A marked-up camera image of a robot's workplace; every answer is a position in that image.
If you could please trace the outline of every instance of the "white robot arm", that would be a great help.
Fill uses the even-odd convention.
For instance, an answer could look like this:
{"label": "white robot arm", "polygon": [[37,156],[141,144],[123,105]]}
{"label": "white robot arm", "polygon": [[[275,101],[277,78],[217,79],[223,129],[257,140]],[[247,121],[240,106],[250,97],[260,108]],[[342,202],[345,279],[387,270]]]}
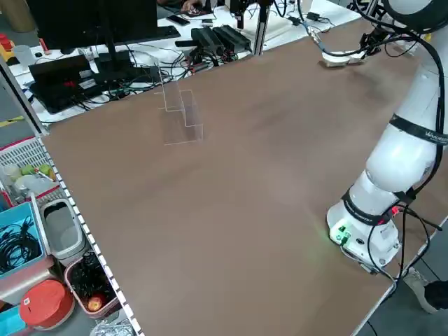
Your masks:
{"label": "white robot arm", "polygon": [[432,33],[438,54],[425,52],[412,88],[367,160],[366,168],[327,213],[330,238],[372,270],[387,265],[400,249],[391,217],[399,202],[410,204],[412,189],[437,171],[448,145],[443,68],[448,69],[446,0],[384,0],[387,13],[415,34]]}

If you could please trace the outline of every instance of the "red lid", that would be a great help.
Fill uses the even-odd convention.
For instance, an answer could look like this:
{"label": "red lid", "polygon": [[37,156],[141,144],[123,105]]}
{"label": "red lid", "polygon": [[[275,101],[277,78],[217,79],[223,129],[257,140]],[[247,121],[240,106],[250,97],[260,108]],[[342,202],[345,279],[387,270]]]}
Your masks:
{"label": "red lid", "polygon": [[8,40],[5,34],[0,34],[0,44],[5,48],[6,51],[13,49],[11,41]]}
{"label": "red lid", "polygon": [[24,295],[19,312],[27,325],[50,328],[70,312],[72,304],[73,297],[62,283],[45,280]]}

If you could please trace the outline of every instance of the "table surface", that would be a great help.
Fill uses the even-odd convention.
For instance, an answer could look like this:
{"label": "table surface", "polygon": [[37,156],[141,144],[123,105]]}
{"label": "table surface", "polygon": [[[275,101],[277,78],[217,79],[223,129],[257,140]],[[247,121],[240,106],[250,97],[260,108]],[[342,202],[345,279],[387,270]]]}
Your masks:
{"label": "table surface", "polygon": [[[323,16],[325,18],[329,18],[330,21],[336,26],[359,18],[359,14],[357,14],[351,10],[348,10],[346,8],[343,8],[341,6],[338,6],[338,5],[336,5],[330,1],[327,1],[327,0],[314,0],[311,10],[314,11],[315,13],[320,13],[321,16]],[[231,14],[229,13],[229,11],[226,7],[218,7],[215,9],[214,13],[215,13],[216,19],[213,21],[213,25],[215,27],[221,26],[221,25],[236,26],[236,20],[231,16]],[[289,13],[288,15],[291,15],[291,16],[296,16],[296,17],[298,16],[297,8],[294,7],[293,5],[288,5],[287,13]],[[270,16],[271,16],[271,18],[273,18],[276,15],[277,15],[276,13],[271,13]],[[140,51],[140,52],[135,53],[136,60],[140,64],[152,64],[148,54],[151,55],[152,57],[159,59],[160,61],[163,61],[163,62],[173,62],[178,57],[179,52],[181,52],[183,50],[190,49],[190,48],[177,48],[174,45],[174,43],[177,40],[191,39],[191,35],[190,35],[191,29],[192,28],[200,28],[202,18],[212,18],[213,19],[214,17],[212,15],[205,15],[204,17],[201,17],[199,20],[192,20],[189,25],[184,26],[184,27],[181,27],[181,26],[178,26],[177,24],[175,24],[175,27],[178,29],[179,33],[181,34],[181,37],[179,37],[179,38],[171,38],[171,39],[162,40],[162,41],[143,42],[142,44],[129,44],[129,47],[132,50]],[[257,21],[257,20],[258,20],[258,12],[255,13],[255,15],[252,17],[252,19],[250,18],[250,13],[248,11],[245,12],[245,23],[246,24],[248,24],[250,21]],[[173,22],[170,22],[166,19],[161,19],[161,20],[158,20],[158,25],[160,27],[167,26],[167,25],[173,25]],[[315,25],[316,27],[318,27],[319,29],[322,29],[322,30],[331,27],[330,24],[322,24],[322,23],[318,23],[318,22],[313,22],[313,25]],[[285,43],[289,43],[289,42],[297,40],[297,39],[301,39],[306,35],[307,34],[305,32],[305,29],[302,26],[300,26],[300,27],[292,27],[291,26],[290,29],[287,29],[281,35],[279,35],[269,41],[266,41],[265,50],[269,50],[271,48],[283,45]],[[43,52],[42,48],[40,46],[34,47],[32,49],[33,49],[34,53],[37,53],[37,52],[42,53]],[[126,49],[125,46],[117,47],[117,50],[124,50],[124,49]],[[94,50],[95,54],[107,52],[107,49],[104,45],[98,45],[98,46],[94,47],[93,50]],[[70,56],[77,55],[77,54],[78,54],[77,51],[75,51],[71,55],[63,56],[59,51],[53,50],[51,55],[42,57],[42,60],[39,61],[39,63],[40,62],[49,62],[50,60],[53,60],[53,59],[57,59],[57,58],[61,58],[61,57],[70,57]],[[249,54],[248,52],[242,52],[239,54],[239,56],[244,57],[244,56],[247,56],[248,54]],[[97,67],[94,62],[91,62],[90,66],[93,71],[97,72]],[[16,77],[16,80],[22,86],[22,88],[25,87],[25,83],[29,83],[29,82],[33,81],[33,77],[29,73],[29,70],[26,70],[24,72],[24,69],[20,65],[11,66],[10,70],[13,73],[13,75]],[[97,97],[94,100],[98,101],[98,102],[100,102],[100,101],[106,102],[108,99],[105,97],[103,99],[101,97]],[[97,107],[97,104],[87,104],[86,103],[86,105],[89,106],[91,109],[94,109]],[[44,123],[45,122],[53,123],[53,122],[61,121],[61,120],[64,120],[64,119],[67,119],[67,118],[70,118],[70,117],[73,117],[73,116],[76,116],[78,114],[82,114],[85,112],[85,110],[82,109],[81,107],[75,106],[72,108],[68,108],[67,110],[61,111],[60,113],[50,114],[49,112],[46,111],[46,109],[42,106],[42,104],[39,101],[37,101],[36,99],[34,100],[32,106],[33,106],[34,110],[36,111],[39,119]]]}
{"label": "table surface", "polygon": [[[353,22],[325,41],[350,48],[369,29]],[[164,146],[154,92],[43,139],[146,335],[345,336],[390,287],[340,253],[325,216],[364,169],[416,60],[326,69],[320,56],[302,39],[180,81],[203,141]],[[435,222],[446,173],[415,204]],[[409,261],[424,234],[407,226]]]}

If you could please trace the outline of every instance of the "clear acrylic stand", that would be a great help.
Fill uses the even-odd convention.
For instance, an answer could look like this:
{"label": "clear acrylic stand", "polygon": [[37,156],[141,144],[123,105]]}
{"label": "clear acrylic stand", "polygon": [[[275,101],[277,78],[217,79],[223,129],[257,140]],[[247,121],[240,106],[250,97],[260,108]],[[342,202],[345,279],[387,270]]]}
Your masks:
{"label": "clear acrylic stand", "polygon": [[204,138],[199,109],[192,90],[180,90],[175,78],[162,83],[164,107],[159,109],[163,143],[184,144]]}

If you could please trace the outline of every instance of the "shoe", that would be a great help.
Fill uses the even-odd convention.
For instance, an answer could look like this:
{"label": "shoe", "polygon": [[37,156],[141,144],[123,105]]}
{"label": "shoe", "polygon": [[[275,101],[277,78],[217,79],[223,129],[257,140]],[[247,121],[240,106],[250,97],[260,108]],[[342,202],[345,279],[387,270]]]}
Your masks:
{"label": "shoe", "polygon": [[421,308],[429,314],[435,314],[438,312],[436,308],[431,306],[425,298],[425,286],[428,284],[428,280],[417,271],[415,268],[409,268],[407,276],[403,281],[412,289],[417,300],[420,302]]}

